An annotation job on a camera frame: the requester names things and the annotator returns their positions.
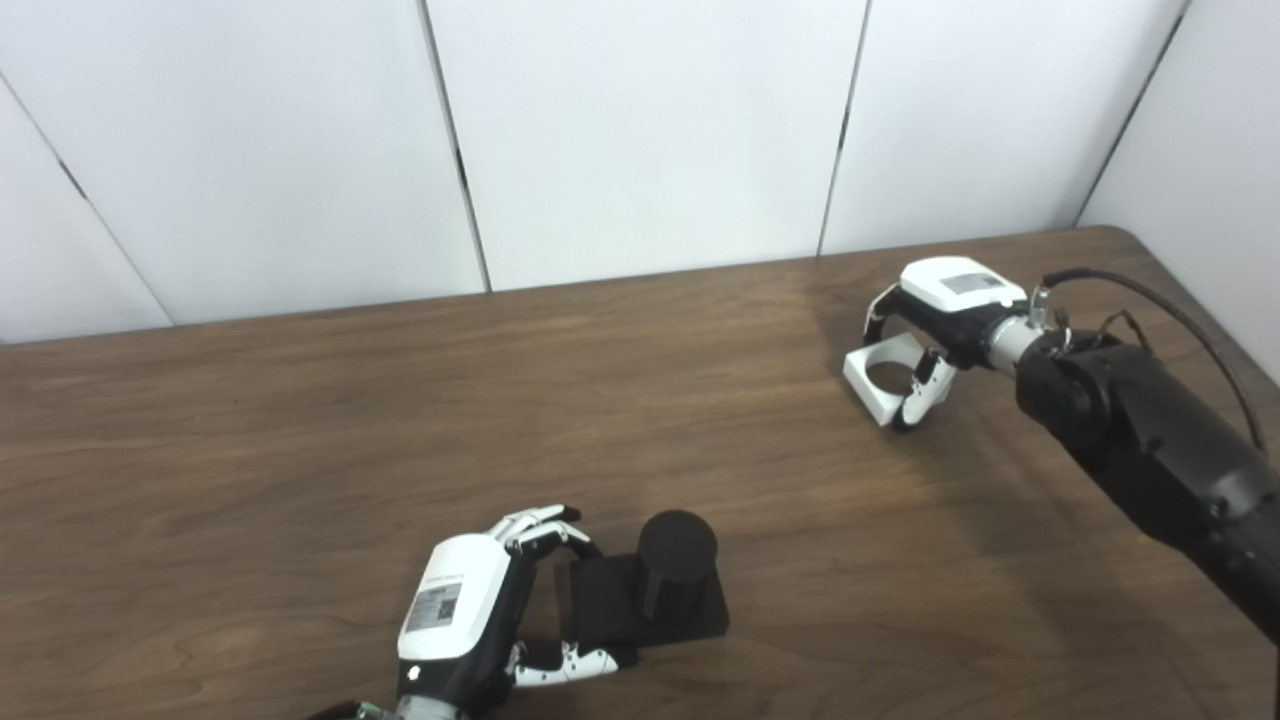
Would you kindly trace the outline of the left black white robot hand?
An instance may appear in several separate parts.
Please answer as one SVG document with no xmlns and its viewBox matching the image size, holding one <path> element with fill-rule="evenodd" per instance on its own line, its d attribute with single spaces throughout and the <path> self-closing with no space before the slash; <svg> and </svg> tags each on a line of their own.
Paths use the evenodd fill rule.
<svg viewBox="0 0 1280 720">
<path fill-rule="evenodd" d="M 602 556 L 575 527 L 580 518 L 563 503 L 525 509 L 433 548 L 397 638 L 397 719 L 483 719 L 515 689 L 637 664 L 631 644 L 517 637 L 543 559 L 562 548 L 579 559 Z"/>
</svg>

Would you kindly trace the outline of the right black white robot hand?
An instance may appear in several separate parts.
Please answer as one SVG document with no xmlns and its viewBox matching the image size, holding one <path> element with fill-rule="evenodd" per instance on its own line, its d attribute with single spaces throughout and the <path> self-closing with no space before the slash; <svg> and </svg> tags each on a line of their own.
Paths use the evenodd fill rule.
<svg viewBox="0 0 1280 720">
<path fill-rule="evenodd" d="M 1044 334 L 1030 318 L 1023 287 L 963 256 L 909 263 L 868 307 L 864 346 L 881 343 L 892 318 L 932 341 L 909 363 L 910 392 L 890 414 L 897 432 L 914 429 L 960 372 L 980 366 L 1014 377 L 1021 356 Z"/>
</svg>

